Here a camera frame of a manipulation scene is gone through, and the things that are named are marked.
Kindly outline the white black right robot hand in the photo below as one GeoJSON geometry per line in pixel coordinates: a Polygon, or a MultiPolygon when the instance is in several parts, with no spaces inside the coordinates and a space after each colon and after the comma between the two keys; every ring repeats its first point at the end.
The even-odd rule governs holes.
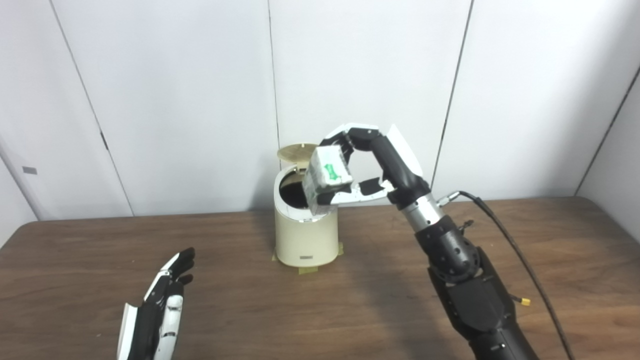
{"type": "Polygon", "coordinates": [[[313,214],[382,198],[402,210],[431,192],[418,159],[396,125],[383,134],[378,126],[358,123],[339,125],[320,142],[311,155],[302,190],[313,214]],[[354,183],[349,161],[355,151],[371,152],[381,177],[354,183]]]}

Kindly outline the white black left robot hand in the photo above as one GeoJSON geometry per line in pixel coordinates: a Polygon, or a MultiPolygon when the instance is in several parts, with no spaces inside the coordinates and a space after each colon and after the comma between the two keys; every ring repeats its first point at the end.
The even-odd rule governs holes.
{"type": "Polygon", "coordinates": [[[185,286],[194,280],[193,247],[179,251],[151,281],[139,306],[125,303],[119,329],[118,360],[171,360],[179,337],[185,286]]]}

